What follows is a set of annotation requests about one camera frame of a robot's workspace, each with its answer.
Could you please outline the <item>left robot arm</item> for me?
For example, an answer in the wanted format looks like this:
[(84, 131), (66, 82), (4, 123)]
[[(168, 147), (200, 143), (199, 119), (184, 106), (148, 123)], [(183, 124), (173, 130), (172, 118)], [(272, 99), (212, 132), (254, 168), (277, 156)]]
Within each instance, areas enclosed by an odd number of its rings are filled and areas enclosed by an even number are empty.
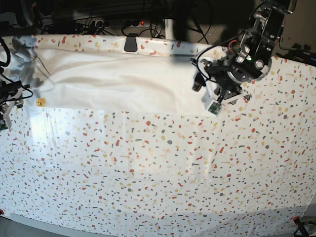
[(272, 51), (282, 35), (285, 16), (294, 11), (295, 5), (294, 0), (263, 0), (249, 17), (253, 25), (225, 41), (225, 57), (213, 62), (202, 59), (215, 46), (199, 52), (191, 59), (197, 68), (193, 91), (205, 87), (217, 104), (245, 97), (241, 85), (259, 81), (269, 73)]

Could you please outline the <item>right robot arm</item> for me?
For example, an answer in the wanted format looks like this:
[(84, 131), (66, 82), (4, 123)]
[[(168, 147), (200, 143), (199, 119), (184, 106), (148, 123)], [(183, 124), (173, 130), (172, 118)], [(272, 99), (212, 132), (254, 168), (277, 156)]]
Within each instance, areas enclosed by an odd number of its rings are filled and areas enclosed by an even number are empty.
[(15, 106), (17, 102), (31, 98), (34, 93), (30, 90), (29, 85), (23, 85), (20, 80), (12, 81), (3, 74), (4, 69), (10, 64), (11, 54), (3, 38), (0, 38), (0, 45), (6, 55), (6, 60), (0, 62), (0, 114), (3, 117), (9, 111), (8, 102), (12, 102)]

